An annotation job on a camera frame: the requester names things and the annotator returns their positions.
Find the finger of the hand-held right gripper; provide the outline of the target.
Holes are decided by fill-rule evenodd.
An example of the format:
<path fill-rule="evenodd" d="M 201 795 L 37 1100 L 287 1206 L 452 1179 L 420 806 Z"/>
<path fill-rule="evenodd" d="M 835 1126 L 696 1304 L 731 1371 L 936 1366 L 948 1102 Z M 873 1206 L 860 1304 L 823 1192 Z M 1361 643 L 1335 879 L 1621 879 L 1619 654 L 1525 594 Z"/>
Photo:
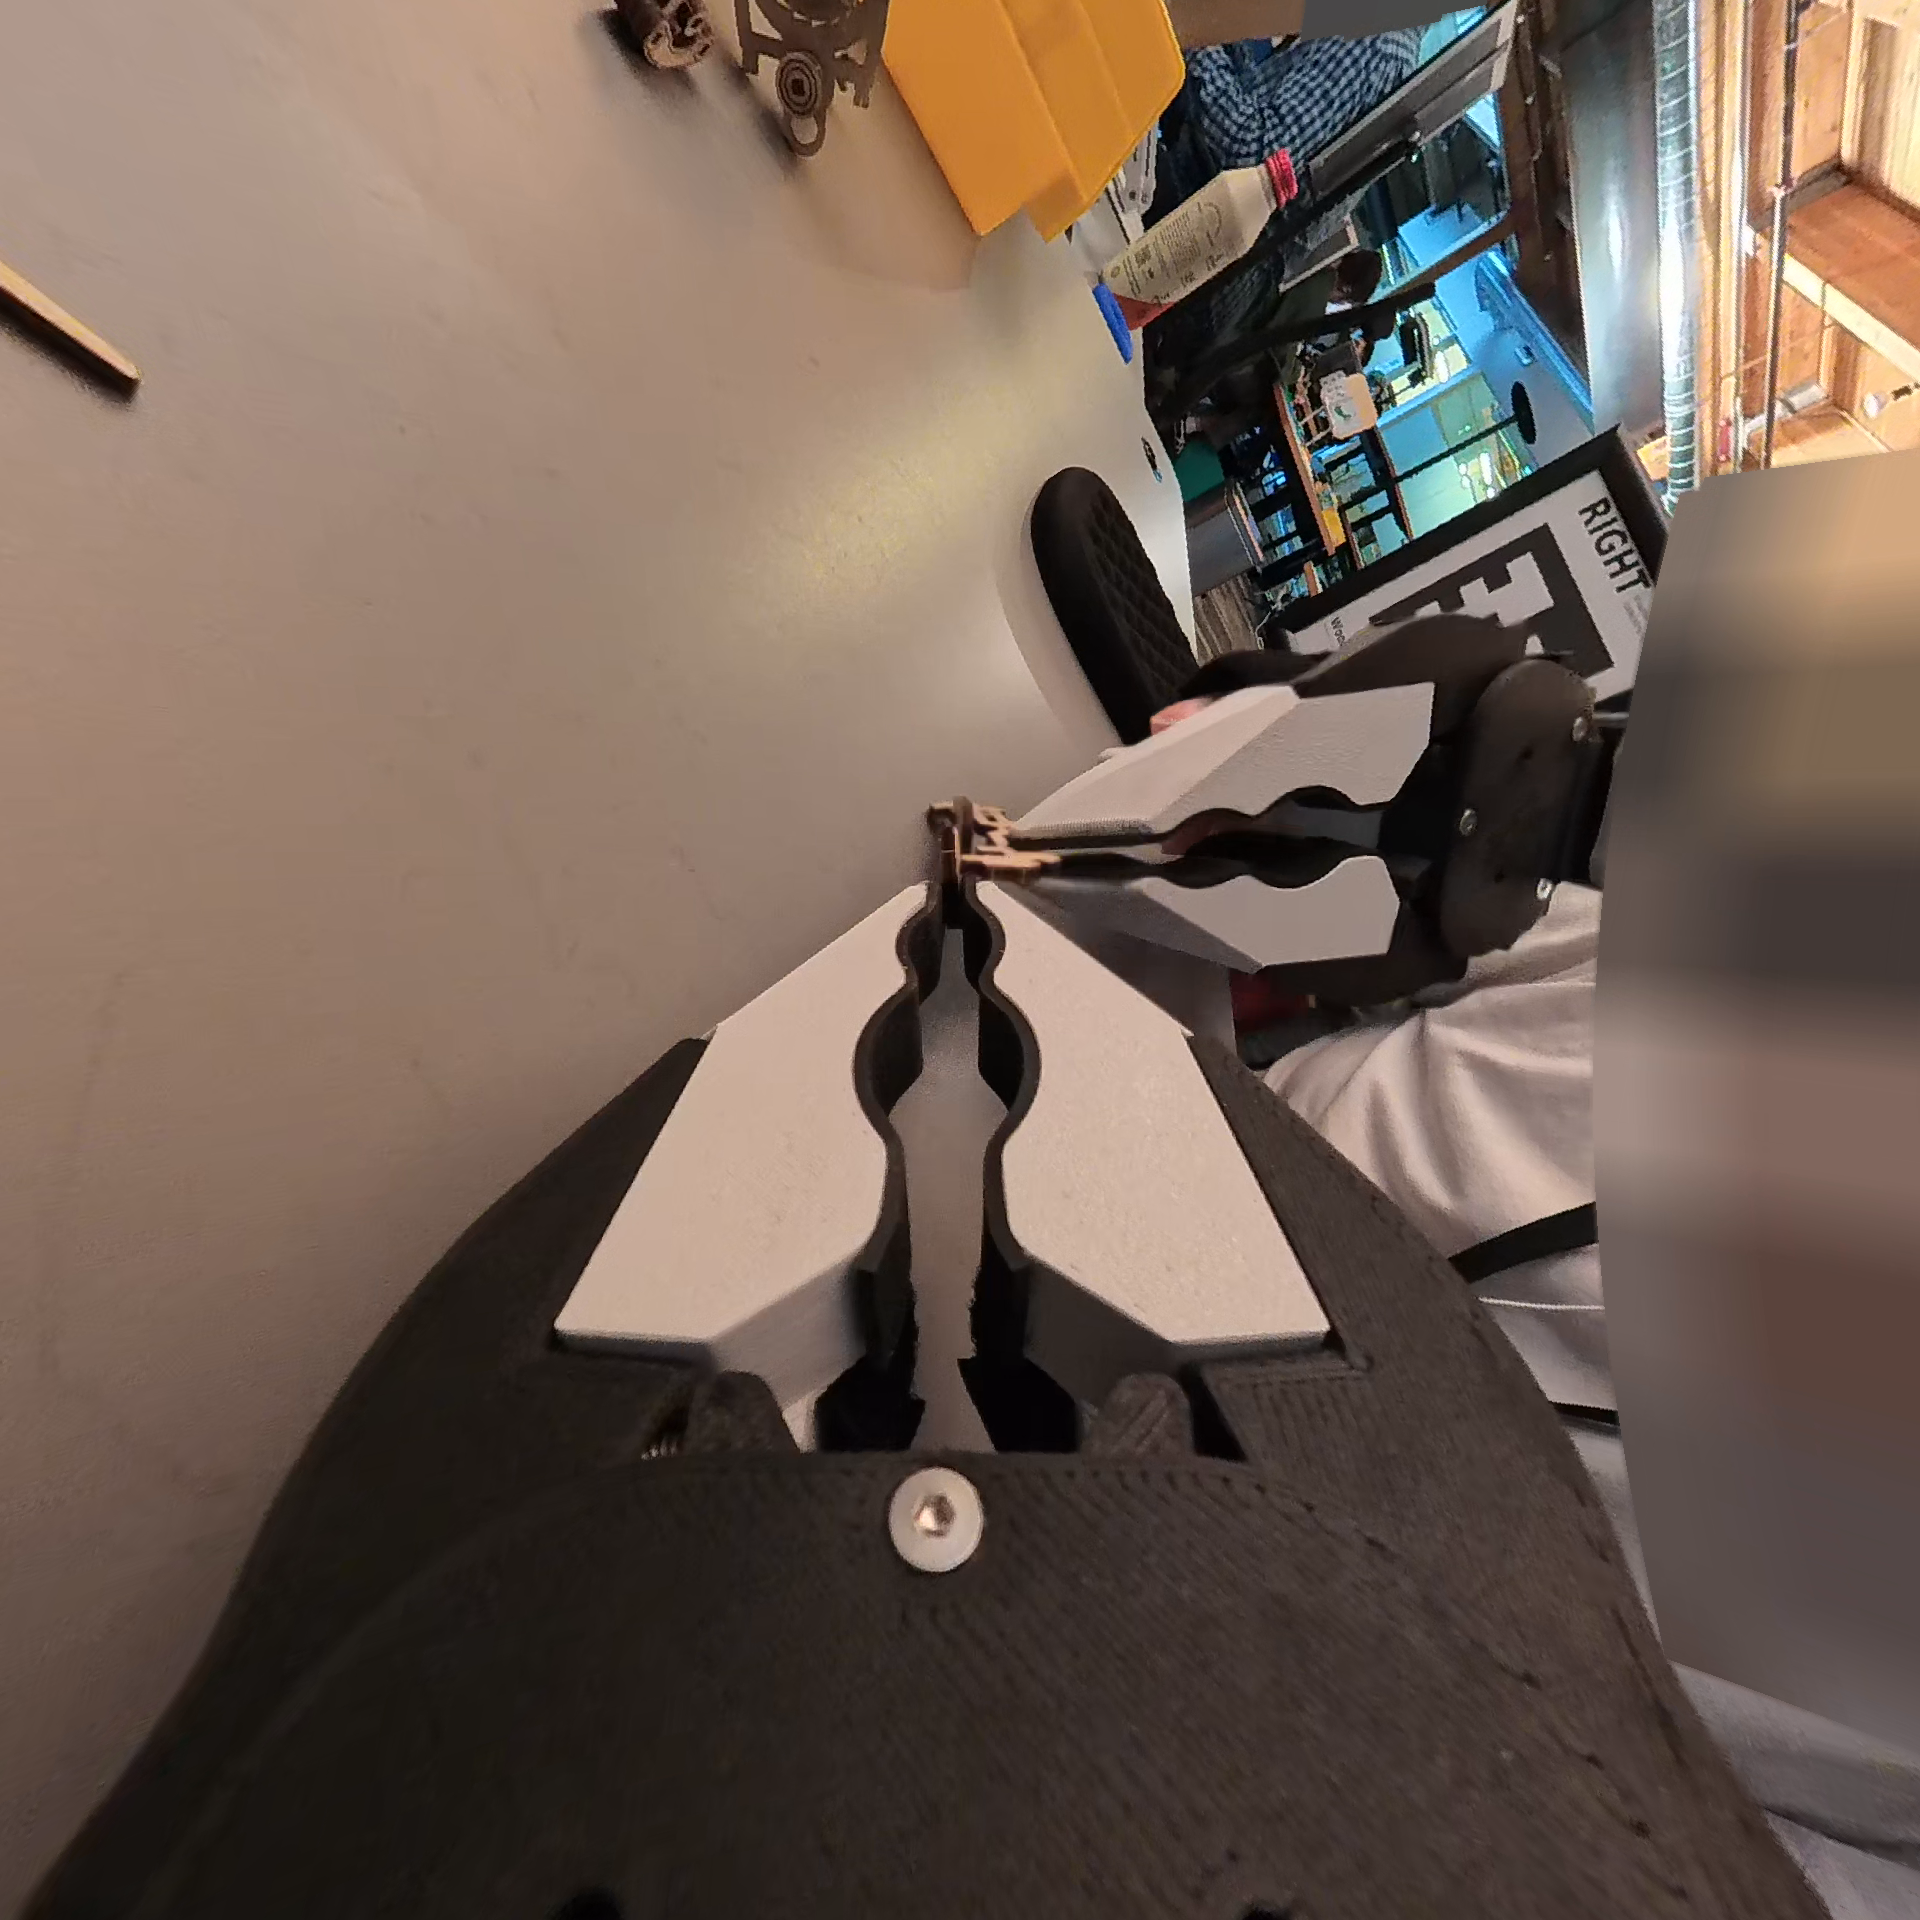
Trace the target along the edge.
<path fill-rule="evenodd" d="M 1275 808 L 1383 810 L 1433 738 L 1431 681 L 1344 692 L 1260 687 L 1225 695 L 1171 730 L 1110 753 L 1013 824 L 1037 855 L 1165 849 L 1220 822 L 1254 830 Z"/>
<path fill-rule="evenodd" d="M 1075 929 L 1233 971 L 1373 958 L 1387 951 L 1401 920 L 1401 894 L 1375 855 L 1344 857 L 1302 884 L 1207 863 L 1185 879 L 1172 868 L 1120 879 L 1048 871 L 1028 880 L 1027 894 Z"/>

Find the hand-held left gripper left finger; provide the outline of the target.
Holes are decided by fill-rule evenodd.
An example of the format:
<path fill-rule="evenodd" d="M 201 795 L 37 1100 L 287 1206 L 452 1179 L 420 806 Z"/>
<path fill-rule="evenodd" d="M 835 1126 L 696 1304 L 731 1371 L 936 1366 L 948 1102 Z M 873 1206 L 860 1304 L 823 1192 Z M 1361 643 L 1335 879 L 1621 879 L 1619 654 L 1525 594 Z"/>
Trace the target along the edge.
<path fill-rule="evenodd" d="M 939 892 L 905 887 L 704 1039 L 558 1315 L 563 1350 L 753 1376 L 805 1447 L 915 1441 L 894 1110 L 941 958 Z"/>

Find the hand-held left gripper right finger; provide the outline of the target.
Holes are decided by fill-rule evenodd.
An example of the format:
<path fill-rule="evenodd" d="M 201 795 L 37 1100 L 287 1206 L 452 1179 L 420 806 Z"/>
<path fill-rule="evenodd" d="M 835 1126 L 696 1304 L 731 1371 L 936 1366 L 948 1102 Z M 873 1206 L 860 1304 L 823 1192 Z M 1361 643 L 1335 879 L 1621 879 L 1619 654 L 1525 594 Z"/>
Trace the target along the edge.
<path fill-rule="evenodd" d="M 965 880 L 975 1058 L 1004 1119 L 983 1275 L 1062 1391 L 1325 1350 L 1329 1320 L 1193 1034 L 1016 892 Z"/>

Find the laser-cut wooden parts sheet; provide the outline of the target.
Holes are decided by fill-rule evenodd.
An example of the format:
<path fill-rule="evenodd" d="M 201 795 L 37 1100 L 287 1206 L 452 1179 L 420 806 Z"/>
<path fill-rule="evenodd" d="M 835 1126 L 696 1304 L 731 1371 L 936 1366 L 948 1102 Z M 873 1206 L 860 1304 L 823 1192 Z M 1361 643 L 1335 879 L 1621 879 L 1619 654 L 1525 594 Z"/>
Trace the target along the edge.
<path fill-rule="evenodd" d="M 865 107 L 880 73 L 888 2 L 734 2 L 741 66 L 775 65 L 775 107 L 800 159 L 825 145 L 832 104 Z"/>

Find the black padded wrist rest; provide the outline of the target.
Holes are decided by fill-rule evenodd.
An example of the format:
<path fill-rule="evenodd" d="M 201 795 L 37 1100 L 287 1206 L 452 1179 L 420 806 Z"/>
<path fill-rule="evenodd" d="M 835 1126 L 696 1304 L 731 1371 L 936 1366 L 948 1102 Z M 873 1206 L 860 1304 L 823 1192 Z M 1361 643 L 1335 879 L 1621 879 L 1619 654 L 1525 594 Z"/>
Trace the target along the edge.
<path fill-rule="evenodd" d="M 1070 467 L 1040 487 L 1028 543 L 1047 603 L 1120 744 L 1144 742 L 1200 662 L 1133 522 L 1095 472 Z"/>

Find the person's light grey clothing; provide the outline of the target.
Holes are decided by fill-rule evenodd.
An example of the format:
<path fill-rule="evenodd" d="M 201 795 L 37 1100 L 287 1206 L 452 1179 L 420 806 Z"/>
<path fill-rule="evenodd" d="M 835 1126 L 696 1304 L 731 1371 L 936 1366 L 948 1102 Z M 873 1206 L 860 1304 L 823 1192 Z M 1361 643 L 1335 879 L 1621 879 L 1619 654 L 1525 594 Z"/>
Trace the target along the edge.
<path fill-rule="evenodd" d="M 1593 1170 L 1599 892 L 1405 1009 L 1297 1046 L 1265 1083 L 1489 1308 L 1561 1408 L 1615 1417 Z"/>

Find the white plastic bottle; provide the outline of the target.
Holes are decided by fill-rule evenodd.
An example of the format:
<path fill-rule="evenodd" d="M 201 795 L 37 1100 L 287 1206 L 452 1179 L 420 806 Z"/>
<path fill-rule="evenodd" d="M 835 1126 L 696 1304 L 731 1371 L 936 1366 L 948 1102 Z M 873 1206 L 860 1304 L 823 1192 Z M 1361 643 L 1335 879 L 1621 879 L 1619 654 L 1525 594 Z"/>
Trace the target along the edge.
<path fill-rule="evenodd" d="M 1223 171 L 1117 252 L 1095 286 L 1141 330 L 1239 263 L 1297 193 L 1287 152 Z"/>

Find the yellow plastic bin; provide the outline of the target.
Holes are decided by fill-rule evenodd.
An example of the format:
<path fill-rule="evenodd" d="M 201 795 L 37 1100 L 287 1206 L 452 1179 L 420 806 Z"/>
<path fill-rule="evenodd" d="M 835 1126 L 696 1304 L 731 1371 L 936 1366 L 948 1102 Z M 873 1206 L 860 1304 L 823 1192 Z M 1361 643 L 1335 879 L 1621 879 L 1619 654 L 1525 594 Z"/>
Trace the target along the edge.
<path fill-rule="evenodd" d="M 979 235 L 1061 239 L 1183 82 L 1163 2 L 894 2 L 881 66 Z"/>

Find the thin wooden stick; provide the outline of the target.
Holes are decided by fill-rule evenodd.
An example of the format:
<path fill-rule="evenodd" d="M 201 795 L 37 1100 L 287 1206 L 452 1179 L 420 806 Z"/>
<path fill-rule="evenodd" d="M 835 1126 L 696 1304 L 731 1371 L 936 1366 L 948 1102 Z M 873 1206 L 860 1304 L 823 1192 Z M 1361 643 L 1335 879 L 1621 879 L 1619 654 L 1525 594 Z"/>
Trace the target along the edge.
<path fill-rule="evenodd" d="M 6 324 L 28 331 L 109 392 L 136 392 L 141 379 L 136 363 L 6 260 L 3 263 L 3 313 Z"/>

